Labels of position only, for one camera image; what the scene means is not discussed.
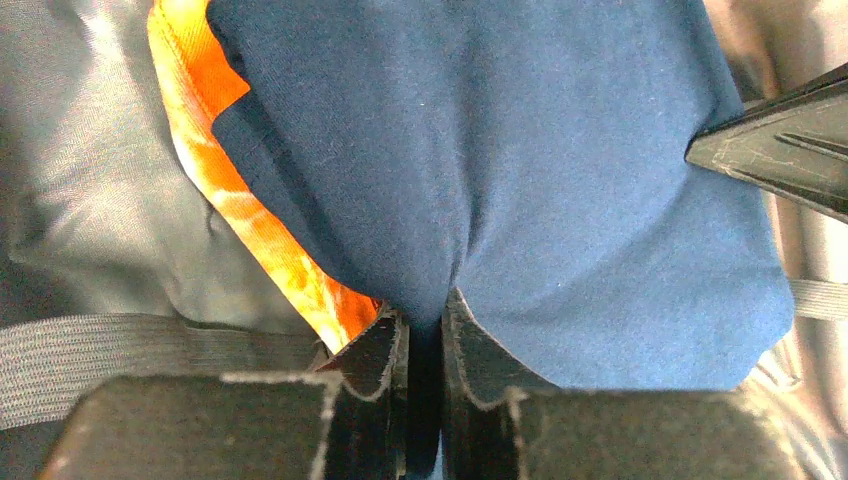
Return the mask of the orange garment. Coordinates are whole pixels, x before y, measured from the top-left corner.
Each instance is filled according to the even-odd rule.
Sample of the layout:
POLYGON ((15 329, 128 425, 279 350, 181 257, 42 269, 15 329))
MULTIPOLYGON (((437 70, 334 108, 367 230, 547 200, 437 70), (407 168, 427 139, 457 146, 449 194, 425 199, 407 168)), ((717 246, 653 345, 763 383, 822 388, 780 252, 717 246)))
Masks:
POLYGON ((187 176, 233 229, 327 349, 339 353, 376 320, 379 303, 328 276, 250 191, 212 132, 249 91, 206 20, 204 1, 156 1, 147 32, 163 105, 187 176))

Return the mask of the space astronaut hardshell suitcase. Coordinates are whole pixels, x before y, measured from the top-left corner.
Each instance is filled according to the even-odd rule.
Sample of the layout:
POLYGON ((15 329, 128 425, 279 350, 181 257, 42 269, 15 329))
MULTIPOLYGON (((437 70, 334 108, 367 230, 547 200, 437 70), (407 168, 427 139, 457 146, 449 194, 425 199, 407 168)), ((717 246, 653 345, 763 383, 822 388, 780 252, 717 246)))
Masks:
MULTIPOLYGON (((183 169, 149 45, 154 2, 1 5, 5 479, 42 478, 77 403, 110 380, 315 372, 345 348, 327 349, 183 169)), ((375 322, 395 313, 408 328, 396 479, 413 479, 410 322, 373 299, 375 322)), ((547 381, 753 394, 784 426, 801 479, 843 479, 846 437, 774 393, 777 343, 729 390, 547 381)))

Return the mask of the navy blue garment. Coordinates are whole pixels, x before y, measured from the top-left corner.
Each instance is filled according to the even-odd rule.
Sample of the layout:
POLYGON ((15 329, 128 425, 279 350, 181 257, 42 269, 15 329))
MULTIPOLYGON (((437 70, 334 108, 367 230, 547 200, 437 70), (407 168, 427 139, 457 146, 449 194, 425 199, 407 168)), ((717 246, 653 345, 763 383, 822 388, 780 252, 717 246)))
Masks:
POLYGON ((760 191, 688 165, 742 109, 700 1, 213 1, 249 86, 213 123, 330 277, 411 329, 409 475, 437 479, 458 288, 566 388, 729 390, 794 306, 760 191))

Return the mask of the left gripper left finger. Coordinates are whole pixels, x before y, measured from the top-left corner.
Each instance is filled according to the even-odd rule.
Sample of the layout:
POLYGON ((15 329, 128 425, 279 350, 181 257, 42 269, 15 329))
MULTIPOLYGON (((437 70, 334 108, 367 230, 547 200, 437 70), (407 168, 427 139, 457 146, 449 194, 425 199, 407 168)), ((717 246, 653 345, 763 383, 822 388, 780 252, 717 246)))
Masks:
POLYGON ((119 377, 77 403, 44 479, 396 479, 408 328, 395 313, 315 372, 119 377))

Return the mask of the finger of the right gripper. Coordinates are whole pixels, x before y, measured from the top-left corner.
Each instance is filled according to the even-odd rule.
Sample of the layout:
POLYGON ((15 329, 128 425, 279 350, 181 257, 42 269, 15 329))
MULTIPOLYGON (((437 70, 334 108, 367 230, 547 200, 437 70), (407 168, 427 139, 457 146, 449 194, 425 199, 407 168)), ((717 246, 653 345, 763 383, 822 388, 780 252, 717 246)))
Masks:
POLYGON ((685 161, 846 223, 847 66, 703 131, 685 161))

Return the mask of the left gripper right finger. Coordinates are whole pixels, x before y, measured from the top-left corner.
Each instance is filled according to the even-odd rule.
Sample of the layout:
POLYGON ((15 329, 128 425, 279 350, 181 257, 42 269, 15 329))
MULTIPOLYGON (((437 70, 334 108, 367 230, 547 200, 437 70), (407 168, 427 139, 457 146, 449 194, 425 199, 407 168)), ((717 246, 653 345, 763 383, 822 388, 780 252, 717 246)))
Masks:
POLYGON ((710 391, 567 390, 514 357, 458 290, 441 321, 448 479, 801 479, 769 403, 710 391))

